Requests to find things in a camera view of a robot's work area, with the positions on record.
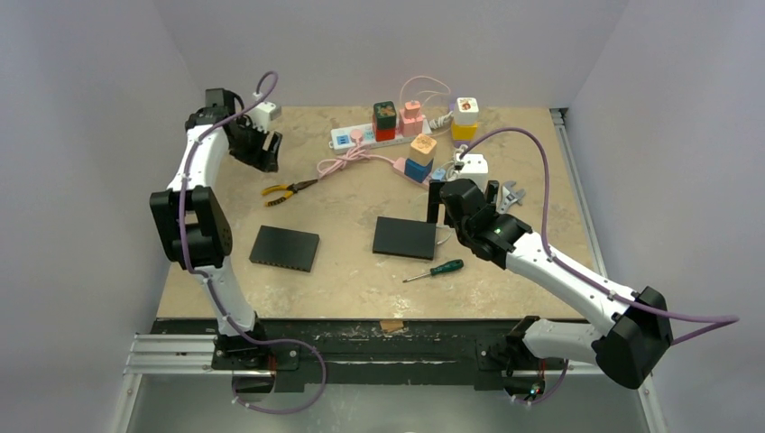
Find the yellow black needle-nose pliers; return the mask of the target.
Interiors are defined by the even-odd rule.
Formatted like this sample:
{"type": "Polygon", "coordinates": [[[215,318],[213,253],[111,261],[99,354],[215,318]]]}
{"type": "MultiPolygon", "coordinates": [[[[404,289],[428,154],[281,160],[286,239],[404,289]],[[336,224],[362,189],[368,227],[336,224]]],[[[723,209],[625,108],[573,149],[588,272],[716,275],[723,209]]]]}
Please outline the yellow black needle-nose pliers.
{"type": "Polygon", "coordinates": [[[265,197],[272,193],[281,193],[281,195],[278,198],[266,201],[264,203],[266,207],[274,207],[274,206],[280,205],[281,203],[291,198],[295,194],[299,193],[300,191],[306,188],[309,188],[310,186],[315,185],[317,183],[318,183],[318,179],[313,179],[313,180],[303,180],[299,182],[294,182],[289,185],[287,184],[273,185],[266,189],[263,189],[261,191],[261,196],[265,197]]]}

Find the red handled adjustable wrench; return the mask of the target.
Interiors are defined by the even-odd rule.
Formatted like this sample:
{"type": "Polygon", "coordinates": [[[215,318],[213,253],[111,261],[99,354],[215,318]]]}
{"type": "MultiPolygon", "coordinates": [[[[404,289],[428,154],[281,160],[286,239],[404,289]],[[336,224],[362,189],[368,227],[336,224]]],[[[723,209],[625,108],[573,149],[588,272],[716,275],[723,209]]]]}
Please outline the red handled adjustable wrench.
{"type": "Polygon", "coordinates": [[[516,181],[508,180],[504,182],[501,187],[501,200],[498,201],[497,211],[501,214],[506,214],[511,207],[521,206],[525,195],[525,189],[516,189],[516,181]]]}

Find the green handled screwdriver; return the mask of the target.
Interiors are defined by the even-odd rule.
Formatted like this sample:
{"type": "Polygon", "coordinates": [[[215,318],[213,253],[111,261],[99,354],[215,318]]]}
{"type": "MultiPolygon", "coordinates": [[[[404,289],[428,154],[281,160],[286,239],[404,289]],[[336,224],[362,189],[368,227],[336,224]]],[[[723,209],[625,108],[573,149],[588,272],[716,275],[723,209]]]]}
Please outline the green handled screwdriver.
{"type": "Polygon", "coordinates": [[[441,274],[445,274],[445,273],[456,272],[456,271],[459,271],[459,270],[463,269],[464,266],[465,266],[465,263],[464,263],[463,260],[455,259],[455,260],[448,261],[448,262],[442,263],[440,265],[437,265],[437,266],[435,266],[433,268],[430,268],[427,272],[422,273],[421,275],[417,275],[417,276],[413,276],[413,277],[409,277],[407,279],[404,279],[402,282],[403,283],[407,283],[407,282],[416,281],[416,280],[423,279],[423,278],[435,277],[437,275],[441,275],[441,274]]]}

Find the black box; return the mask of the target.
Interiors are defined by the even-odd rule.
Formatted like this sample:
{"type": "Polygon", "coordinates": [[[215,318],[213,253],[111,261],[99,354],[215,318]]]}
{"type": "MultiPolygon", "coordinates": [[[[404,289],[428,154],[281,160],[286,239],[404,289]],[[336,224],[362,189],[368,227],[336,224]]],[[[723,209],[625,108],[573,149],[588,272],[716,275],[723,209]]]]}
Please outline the black box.
{"type": "Polygon", "coordinates": [[[301,272],[311,272],[319,245],[319,235],[261,226],[249,255],[258,263],[301,272]]]}
{"type": "Polygon", "coordinates": [[[373,236],[373,253],[421,260],[433,260],[436,251],[435,224],[378,216],[373,236]]]}

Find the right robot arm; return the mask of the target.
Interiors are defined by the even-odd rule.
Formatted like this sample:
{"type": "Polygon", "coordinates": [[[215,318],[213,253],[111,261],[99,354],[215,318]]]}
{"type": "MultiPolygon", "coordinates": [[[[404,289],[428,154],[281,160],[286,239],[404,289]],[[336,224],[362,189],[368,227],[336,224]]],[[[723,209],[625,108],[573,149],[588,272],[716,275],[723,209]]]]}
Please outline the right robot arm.
{"type": "Polygon", "coordinates": [[[651,287],[633,290],[592,272],[552,247],[539,233],[493,203],[469,179],[433,181],[428,218],[445,209],[444,223],[477,258],[513,272],[563,300],[585,318],[565,323],[529,318],[511,332],[509,360],[527,367],[539,358],[593,364],[624,388],[636,390],[674,341],[665,297],[651,287]]]}

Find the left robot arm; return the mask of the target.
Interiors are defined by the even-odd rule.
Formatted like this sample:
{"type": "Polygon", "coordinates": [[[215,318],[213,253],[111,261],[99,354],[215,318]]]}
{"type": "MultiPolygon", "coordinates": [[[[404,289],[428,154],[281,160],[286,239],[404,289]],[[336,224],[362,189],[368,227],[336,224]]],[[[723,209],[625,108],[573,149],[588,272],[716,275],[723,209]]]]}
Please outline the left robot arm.
{"type": "Polygon", "coordinates": [[[185,123],[179,170],[149,204],[167,258],[194,276],[216,313],[217,353],[234,352],[245,368],[256,369],[268,360],[272,341],[235,277],[233,233],[214,192],[226,154],[261,172],[279,169],[281,134],[255,124],[248,110],[235,92],[208,89],[205,105],[185,123]]]}

